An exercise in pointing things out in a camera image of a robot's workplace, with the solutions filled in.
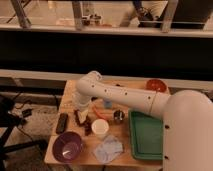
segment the towel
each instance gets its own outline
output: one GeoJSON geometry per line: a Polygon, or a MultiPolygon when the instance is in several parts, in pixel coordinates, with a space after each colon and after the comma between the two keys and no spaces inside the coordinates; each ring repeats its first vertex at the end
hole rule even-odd
{"type": "Polygon", "coordinates": [[[97,160],[107,164],[123,152],[122,143],[113,135],[108,135],[104,141],[93,151],[97,160]]]}

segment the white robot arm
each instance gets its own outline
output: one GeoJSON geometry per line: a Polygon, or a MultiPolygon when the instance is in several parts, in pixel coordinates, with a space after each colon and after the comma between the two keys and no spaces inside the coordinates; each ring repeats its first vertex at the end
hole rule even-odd
{"type": "Polygon", "coordinates": [[[79,109],[87,107],[91,97],[99,97],[110,100],[138,111],[142,111],[155,118],[162,119],[164,106],[170,97],[169,94],[110,86],[101,83],[101,75],[92,71],[78,80],[77,92],[74,94],[74,104],[79,109]]]}
{"type": "Polygon", "coordinates": [[[205,95],[109,86],[100,83],[101,78],[92,71],[77,81],[73,95],[77,109],[87,108],[96,96],[162,119],[163,171],[213,171],[213,105],[205,95]]]}

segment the wooden table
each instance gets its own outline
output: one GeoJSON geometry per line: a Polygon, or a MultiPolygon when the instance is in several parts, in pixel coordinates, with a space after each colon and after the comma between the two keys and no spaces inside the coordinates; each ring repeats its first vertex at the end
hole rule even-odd
{"type": "MultiPolygon", "coordinates": [[[[78,127],[75,122],[75,116],[73,114],[72,105],[72,93],[75,91],[75,82],[73,80],[67,81],[62,101],[59,108],[59,113],[65,112],[69,114],[69,120],[67,125],[67,131],[77,132],[83,139],[84,147],[78,158],[72,161],[73,165],[101,165],[98,160],[93,155],[92,151],[101,143],[94,134],[89,136],[84,135],[84,128],[78,127]]],[[[131,87],[131,88],[145,88],[144,81],[105,81],[105,83],[110,85],[120,84],[121,86],[131,87]]],[[[106,117],[109,117],[110,130],[109,133],[116,136],[124,145],[124,153],[119,157],[114,159],[108,165],[114,166],[138,166],[138,167],[154,167],[156,169],[161,168],[161,161],[145,161],[145,160],[135,160],[131,155],[131,145],[130,145],[130,133],[129,133],[129,123],[128,123],[128,108],[119,104],[112,104],[111,109],[104,109],[102,99],[97,99],[92,102],[96,105],[97,109],[106,117]],[[113,112],[117,109],[121,109],[125,112],[125,120],[122,124],[115,124],[113,122],[113,112]]],[[[89,117],[94,121],[97,117],[89,108],[89,117]]],[[[49,145],[47,148],[45,162],[48,164],[62,164],[55,160],[52,154],[52,146],[58,135],[55,133],[55,127],[57,124],[54,123],[52,135],[49,140],[49,145]]]]}

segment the white cup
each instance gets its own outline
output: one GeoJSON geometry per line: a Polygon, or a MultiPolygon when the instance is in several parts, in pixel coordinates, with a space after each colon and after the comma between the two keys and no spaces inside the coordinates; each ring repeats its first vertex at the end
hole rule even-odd
{"type": "Polygon", "coordinates": [[[109,131],[109,124],[104,119],[96,119],[92,123],[93,133],[100,139],[104,139],[109,131]]]}

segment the purple bowl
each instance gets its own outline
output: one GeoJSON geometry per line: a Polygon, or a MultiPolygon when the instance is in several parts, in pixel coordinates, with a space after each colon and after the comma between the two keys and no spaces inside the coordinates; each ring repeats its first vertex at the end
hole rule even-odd
{"type": "Polygon", "coordinates": [[[70,163],[76,159],[83,147],[83,142],[79,134],[75,132],[64,132],[53,144],[53,156],[63,163],[70,163]]]}

